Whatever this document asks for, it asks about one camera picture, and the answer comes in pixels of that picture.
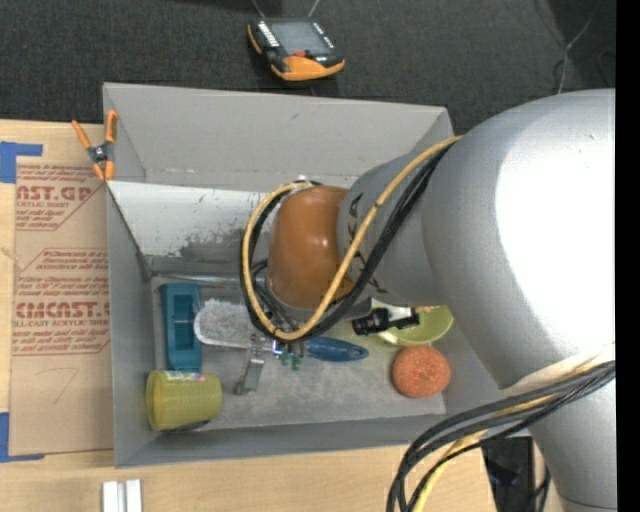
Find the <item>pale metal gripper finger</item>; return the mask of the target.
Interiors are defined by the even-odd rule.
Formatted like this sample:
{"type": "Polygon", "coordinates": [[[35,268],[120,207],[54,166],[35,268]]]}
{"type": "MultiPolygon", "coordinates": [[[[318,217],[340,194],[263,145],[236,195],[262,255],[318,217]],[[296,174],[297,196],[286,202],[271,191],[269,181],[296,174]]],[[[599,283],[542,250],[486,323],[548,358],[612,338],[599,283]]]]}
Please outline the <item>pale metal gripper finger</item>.
{"type": "Polygon", "coordinates": [[[263,337],[258,335],[251,336],[242,374],[234,386],[233,392],[235,395],[244,396],[258,390],[265,365],[264,344],[265,339],[263,337]]]}

